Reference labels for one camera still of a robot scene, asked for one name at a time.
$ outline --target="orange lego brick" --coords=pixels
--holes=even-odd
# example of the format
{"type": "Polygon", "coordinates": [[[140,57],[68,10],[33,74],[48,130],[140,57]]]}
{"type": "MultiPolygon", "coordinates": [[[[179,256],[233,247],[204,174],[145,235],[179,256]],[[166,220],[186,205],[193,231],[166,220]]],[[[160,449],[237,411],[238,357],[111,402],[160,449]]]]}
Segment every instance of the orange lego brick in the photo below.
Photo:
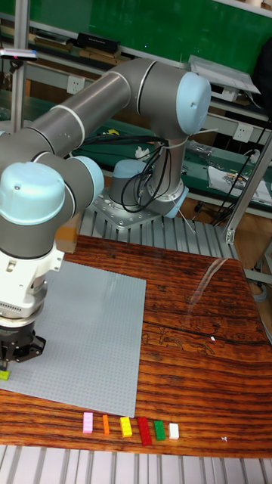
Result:
{"type": "Polygon", "coordinates": [[[107,415],[103,415],[102,418],[103,418],[104,435],[108,436],[110,433],[109,419],[107,415]]]}

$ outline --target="electrical outlet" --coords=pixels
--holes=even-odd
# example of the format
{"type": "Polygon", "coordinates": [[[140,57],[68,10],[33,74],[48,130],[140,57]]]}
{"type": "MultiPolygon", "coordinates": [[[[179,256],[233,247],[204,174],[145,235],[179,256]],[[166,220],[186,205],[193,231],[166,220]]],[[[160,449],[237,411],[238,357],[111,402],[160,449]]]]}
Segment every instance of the electrical outlet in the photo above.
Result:
{"type": "Polygon", "coordinates": [[[84,77],[69,76],[67,83],[67,92],[69,94],[76,94],[84,89],[85,79],[84,77]]]}
{"type": "Polygon", "coordinates": [[[239,123],[237,130],[233,135],[233,139],[236,139],[237,141],[241,141],[242,143],[247,143],[252,133],[253,133],[253,126],[250,126],[250,124],[239,123]]]}

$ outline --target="gray baseplate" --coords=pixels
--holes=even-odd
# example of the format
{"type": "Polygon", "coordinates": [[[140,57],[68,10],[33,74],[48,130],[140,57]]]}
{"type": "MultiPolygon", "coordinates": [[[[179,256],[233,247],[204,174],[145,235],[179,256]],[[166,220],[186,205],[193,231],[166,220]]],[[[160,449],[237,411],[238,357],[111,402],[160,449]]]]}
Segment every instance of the gray baseplate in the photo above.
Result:
{"type": "Polygon", "coordinates": [[[69,262],[47,279],[45,350],[10,363],[0,387],[134,417],[146,281],[69,262]]]}

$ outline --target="green chalkboard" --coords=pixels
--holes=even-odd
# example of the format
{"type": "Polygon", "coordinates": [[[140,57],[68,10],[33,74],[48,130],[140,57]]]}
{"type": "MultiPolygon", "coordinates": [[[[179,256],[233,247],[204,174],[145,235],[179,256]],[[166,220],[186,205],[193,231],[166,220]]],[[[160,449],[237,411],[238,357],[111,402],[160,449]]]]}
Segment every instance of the green chalkboard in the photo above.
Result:
{"type": "MultiPolygon", "coordinates": [[[[14,14],[15,0],[0,0],[14,14]]],[[[175,61],[190,54],[251,73],[272,18],[212,0],[32,0],[31,20],[89,31],[175,61]]]]}

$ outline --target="lime green lego brick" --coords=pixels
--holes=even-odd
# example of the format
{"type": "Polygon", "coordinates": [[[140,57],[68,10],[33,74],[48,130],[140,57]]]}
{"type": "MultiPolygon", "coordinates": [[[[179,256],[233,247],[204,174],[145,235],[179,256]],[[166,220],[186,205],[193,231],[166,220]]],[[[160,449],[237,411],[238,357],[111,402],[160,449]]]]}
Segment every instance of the lime green lego brick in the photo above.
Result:
{"type": "Polygon", "coordinates": [[[155,420],[153,422],[153,425],[154,425],[156,440],[165,440],[166,436],[163,428],[163,422],[161,420],[155,420]]]}
{"type": "Polygon", "coordinates": [[[5,380],[7,381],[8,377],[9,377],[9,371],[3,371],[1,370],[0,371],[0,380],[5,380]]]}
{"type": "Polygon", "coordinates": [[[122,437],[131,437],[132,430],[129,417],[121,417],[120,418],[120,426],[122,431],[122,437]]]}

